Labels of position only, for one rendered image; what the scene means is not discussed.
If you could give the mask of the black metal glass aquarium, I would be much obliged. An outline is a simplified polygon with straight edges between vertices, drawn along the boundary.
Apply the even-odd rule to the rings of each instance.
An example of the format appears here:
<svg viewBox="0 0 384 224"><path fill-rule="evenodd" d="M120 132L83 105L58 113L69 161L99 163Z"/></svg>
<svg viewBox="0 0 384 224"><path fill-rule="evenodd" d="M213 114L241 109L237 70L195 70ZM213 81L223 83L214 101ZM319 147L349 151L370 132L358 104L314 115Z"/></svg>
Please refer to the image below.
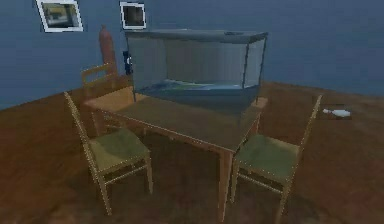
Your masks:
<svg viewBox="0 0 384 224"><path fill-rule="evenodd" d="M213 107L246 107L258 95L266 32L152 29L126 39L137 93Z"/></svg>

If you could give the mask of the wooden dining table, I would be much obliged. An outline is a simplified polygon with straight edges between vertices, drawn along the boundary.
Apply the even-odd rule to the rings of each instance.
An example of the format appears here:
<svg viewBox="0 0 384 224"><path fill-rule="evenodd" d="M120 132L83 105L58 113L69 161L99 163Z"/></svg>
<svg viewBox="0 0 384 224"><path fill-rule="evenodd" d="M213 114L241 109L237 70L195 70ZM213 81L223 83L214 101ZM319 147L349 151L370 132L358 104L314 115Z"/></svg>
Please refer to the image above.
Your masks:
<svg viewBox="0 0 384 224"><path fill-rule="evenodd" d="M95 129L99 134L105 131L102 116L109 115L172 140L217 153L220 164L217 204L219 224L225 219L233 157L246 137L257 128L267 103L267 98L256 97L242 112L224 114L149 95L136 95L132 87L84 102L95 113Z"/></svg>

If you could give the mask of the small black blue object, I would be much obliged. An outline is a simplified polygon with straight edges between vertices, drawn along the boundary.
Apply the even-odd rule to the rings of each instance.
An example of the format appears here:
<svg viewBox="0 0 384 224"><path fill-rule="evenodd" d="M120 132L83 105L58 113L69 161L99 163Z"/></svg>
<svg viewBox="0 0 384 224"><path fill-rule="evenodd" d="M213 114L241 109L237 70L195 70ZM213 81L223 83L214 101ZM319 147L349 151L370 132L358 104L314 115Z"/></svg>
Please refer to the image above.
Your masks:
<svg viewBox="0 0 384 224"><path fill-rule="evenodd" d="M131 63L132 57L128 51L123 52L123 59L124 59L125 74L131 75L132 74L132 63Z"/></svg>

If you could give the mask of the wooden chair green seat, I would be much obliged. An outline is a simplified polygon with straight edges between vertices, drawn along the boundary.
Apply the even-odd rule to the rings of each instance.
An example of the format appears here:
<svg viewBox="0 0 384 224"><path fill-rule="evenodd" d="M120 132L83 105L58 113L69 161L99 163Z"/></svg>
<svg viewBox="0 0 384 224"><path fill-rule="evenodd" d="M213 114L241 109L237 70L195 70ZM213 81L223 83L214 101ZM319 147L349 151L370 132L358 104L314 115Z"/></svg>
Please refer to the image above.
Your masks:
<svg viewBox="0 0 384 224"><path fill-rule="evenodd" d="M281 224L295 174L303 158L323 95L317 97L299 145L261 134L253 134L233 158L230 202L235 202L237 180L243 178L281 196L274 224Z"/></svg>
<svg viewBox="0 0 384 224"><path fill-rule="evenodd" d="M85 105L91 111L96 129L123 128L125 122L111 116L110 113L133 103L132 87L119 87L121 79L113 67L112 63L106 63L81 72Z"/></svg>
<svg viewBox="0 0 384 224"><path fill-rule="evenodd" d="M151 154L141 140L127 128L90 138L72 97L68 92L64 97L78 130L92 179L99 186L106 213L112 214L107 186L138 171L146 170L148 190L152 194Z"/></svg>

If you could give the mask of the tall red cylinder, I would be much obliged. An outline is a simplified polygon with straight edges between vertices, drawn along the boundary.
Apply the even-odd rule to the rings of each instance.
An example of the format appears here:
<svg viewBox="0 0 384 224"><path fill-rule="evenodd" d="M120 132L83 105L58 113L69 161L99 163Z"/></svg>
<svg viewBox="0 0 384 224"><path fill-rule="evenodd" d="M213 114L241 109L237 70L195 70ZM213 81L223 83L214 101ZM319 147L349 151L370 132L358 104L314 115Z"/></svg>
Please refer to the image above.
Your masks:
<svg viewBox="0 0 384 224"><path fill-rule="evenodd" d="M99 32L99 45L100 45L103 63L109 65L108 71L110 73L117 75L118 70L116 65L113 39L110 32L107 30L104 24L101 25L101 29Z"/></svg>

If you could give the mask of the white framed dark picture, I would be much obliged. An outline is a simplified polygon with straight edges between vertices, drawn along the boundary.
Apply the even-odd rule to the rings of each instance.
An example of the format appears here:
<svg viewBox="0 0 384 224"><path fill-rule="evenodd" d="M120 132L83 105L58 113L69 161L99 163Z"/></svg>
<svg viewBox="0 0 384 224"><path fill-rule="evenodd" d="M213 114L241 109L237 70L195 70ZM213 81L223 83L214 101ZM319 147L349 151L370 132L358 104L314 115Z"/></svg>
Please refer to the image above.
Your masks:
<svg viewBox="0 0 384 224"><path fill-rule="evenodd" d="M120 3L122 25L127 30L146 28L145 5L138 2Z"/></svg>

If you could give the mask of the white bottle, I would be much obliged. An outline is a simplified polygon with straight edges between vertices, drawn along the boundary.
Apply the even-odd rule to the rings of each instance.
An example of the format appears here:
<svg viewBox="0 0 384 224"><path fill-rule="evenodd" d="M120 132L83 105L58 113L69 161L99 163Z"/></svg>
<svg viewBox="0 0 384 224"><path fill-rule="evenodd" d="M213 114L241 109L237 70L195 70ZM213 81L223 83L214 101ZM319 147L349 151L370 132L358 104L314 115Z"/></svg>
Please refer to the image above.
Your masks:
<svg viewBox="0 0 384 224"><path fill-rule="evenodd" d="M339 118L346 118L346 117L350 117L351 116L351 112L349 112L347 110L323 109L323 113L325 113L325 114L332 114L332 115L334 115L336 117L339 117Z"/></svg>

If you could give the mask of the white framed wall picture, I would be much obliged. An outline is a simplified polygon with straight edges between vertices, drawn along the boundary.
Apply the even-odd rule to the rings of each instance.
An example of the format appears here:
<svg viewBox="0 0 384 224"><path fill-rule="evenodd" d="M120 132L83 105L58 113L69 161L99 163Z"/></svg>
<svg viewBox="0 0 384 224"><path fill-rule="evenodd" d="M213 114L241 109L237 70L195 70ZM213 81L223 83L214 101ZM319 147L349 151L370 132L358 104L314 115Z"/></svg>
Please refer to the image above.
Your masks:
<svg viewBox="0 0 384 224"><path fill-rule="evenodd" d="M84 30L76 0L35 0L46 33Z"/></svg>

